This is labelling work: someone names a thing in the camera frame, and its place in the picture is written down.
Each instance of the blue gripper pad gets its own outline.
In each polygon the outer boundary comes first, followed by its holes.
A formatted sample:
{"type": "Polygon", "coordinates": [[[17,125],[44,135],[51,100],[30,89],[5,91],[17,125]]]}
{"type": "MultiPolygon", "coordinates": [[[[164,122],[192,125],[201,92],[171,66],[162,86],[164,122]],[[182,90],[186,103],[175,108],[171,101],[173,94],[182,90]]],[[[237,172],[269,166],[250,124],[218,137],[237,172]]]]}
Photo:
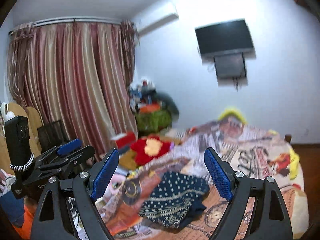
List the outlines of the blue gripper pad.
{"type": "Polygon", "coordinates": [[[230,202],[233,198],[233,193],[231,192],[230,180],[219,165],[218,161],[213,156],[209,149],[204,152],[204,163],[210,173],[210,176],[216,185],[216,188],[221,197],[225,198],[230,202]]]}
{"type": "Polygon", "coordinates": [[[65,145],[60,146],[59,150],[57,151],[57,154],[59,156],[67,155],[74,150],[81,148],[82,141],[80,139],[75,139],[71,142],[66,143],[65,145]]]}
{"type": "Polygon", "coordinates": [[[101,162],[91,168],[88,191],[92,201],[96,202],[103,196],[118,164],[119,152],[113,149],[101,162]]]}

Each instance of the curtain rod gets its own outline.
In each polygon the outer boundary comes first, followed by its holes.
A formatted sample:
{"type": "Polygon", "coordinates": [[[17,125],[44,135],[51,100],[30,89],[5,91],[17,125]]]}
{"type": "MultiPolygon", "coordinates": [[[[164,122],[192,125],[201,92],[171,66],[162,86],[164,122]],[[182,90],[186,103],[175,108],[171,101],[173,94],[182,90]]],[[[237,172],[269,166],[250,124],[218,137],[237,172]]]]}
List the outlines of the curtain rod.
{"type": "Polygon", "coordinates": [[[44,25],[66,23],[66,22],[100,22],[100,23],[109,23],[109,24],[119,25],[121,23],[121,20],[113,19],[113,18],[105,18],[105,17],[67,16],[67,17],[56,17],[56,18],[39,20],[34,22],[32,25],[33,27],[40,27],[44,25]]]}

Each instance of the white air conditioner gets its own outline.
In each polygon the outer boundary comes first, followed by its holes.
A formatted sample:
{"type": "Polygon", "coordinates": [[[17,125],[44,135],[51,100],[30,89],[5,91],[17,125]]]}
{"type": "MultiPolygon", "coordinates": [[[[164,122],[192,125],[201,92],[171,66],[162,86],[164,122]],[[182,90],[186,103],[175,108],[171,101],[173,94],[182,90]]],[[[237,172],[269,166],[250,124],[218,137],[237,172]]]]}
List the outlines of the white air conditioner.
{"type": "Polygon", "coordinates": [[[135,21],[138,37],[141,37],[176,19],[179,19],[176,7],[172,3],[166,3],[158,9],[144,14],[141,19],[135,21]]]}

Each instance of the patterned blanket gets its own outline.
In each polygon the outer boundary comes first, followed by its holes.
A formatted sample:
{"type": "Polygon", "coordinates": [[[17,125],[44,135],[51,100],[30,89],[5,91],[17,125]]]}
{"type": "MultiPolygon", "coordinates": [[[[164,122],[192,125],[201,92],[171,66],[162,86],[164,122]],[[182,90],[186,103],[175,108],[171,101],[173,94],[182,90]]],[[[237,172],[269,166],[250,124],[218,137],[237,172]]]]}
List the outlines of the patterned blanket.
{"type": "MultiPolygon", "coordinates": [[[[229,117],[188,130],[183,140],[181,146],[142,166],[119,188],[108,187],[103,199],[96,203],[115,239],[208,239],[228,203],[219,196],[204,165],[207,147],[213,147],[234,170],[251,178],[273,176],[283,194],[294,238],[301,237],[307,230],[308,204],[299,159],[278,134],[244,125],[229,117]],[[138,216],[142,204],[167,171],[195,175],[206,179],[210,185],[209,195],[203,201],[207,209],[183,230],[167,229],[138,216]]],[[[254,198],[250,198],[236,239],[245,235],[253,203],[254,198]]]]}

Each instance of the television screen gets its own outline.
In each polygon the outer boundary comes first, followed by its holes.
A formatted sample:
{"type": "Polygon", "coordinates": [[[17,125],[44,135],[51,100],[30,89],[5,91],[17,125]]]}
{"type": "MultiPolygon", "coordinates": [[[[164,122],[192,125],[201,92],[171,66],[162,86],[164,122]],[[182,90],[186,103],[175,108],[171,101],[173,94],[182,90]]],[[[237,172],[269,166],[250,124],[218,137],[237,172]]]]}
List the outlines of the television screen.
{"type": "Polygon", "coordinates": [[[202,56],[249,52],[253,44],[244,20],[236,20],[196,29],[202,56]]]}
{"type": "Polygon", "coordinates": [[[214,63],[219,79],[246,77],[242,53],[215,56],[214,63]]]}

